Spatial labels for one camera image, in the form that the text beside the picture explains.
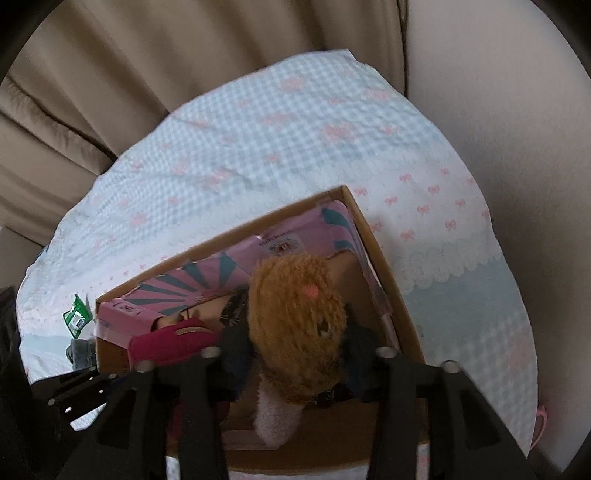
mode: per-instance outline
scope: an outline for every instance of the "green snack packet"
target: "green snack packet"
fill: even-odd
[[[64,322],[72,336],[77,339],[82,329],[92,321],[92,313],[86,307],[80,297],[74,294],[72,308],[65,312]]]

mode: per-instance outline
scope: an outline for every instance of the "plush toy's eye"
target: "plush toy's eye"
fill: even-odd
[[[322,321],[316,325],[316,330],[318,331],[318,335],[322,338],[326,338],[329,335],[329,323],[326,319],[322,319]]]

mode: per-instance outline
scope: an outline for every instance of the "red pouch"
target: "red pouch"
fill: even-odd
[[[219,334],[212,332],[198,318],[182,320],[155,332],[133,337],[127,354],[129,366],[152,360],[156,366],[174,365],[188,360],[207,346],[216,345]]]

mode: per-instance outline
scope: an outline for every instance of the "cardboard box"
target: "cardboard box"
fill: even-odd
[[[400,349],[411,359],[424,362],[414,326],[392,272],[359,206],[346,186],[320,193],[271,212],[156,265],[100,297],[97,300],[97,312],[101,303],[123,296],[142,281],[173,268],[179,268],[187,260],[197,261],[206,258],[235,245],[244,238],[258,235],[286,218],[301,215],[331,200],[342,202],[349,210],[371,267],[392,308],[391,319]],[[375,309],[372,309],[371,295],[361,273],[358,259],[350,252],[344,252],[335,255],[329,264],[339,292],[345,301],[352,304],[360,323],[374,329],[386,342],[388,328],[380,323],[379,315]],[[223,297],[211,300],[195,307],[194,310],[199,312],[200,317],[208,325],[211,324],[214,327],[225,300]],[[122,373],[129,369],[126,350],[112,343],[98,339],[97,356],[101,372]],[[255,405],[256,379],[250,384],[249,390],[245,391],[241,399],[232,406],[230,415],[222,425],[222,430],[252,430],[252,409]],[[373,404],[348,401],[325,410],[307,409],[299,431],[286,445],[275,451],[227,449],[228,468],[245,472],[285,475],[367,464],[374,436],[376,407]]]

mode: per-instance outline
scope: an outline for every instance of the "brown fur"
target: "brown fur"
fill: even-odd
[[[316,298],[306,294],[309,286],[317,287]],[[340,380],[345,309],[326,259],[263,260],[252,277],[248,323],[262,372],[288,403],[307,403]]]

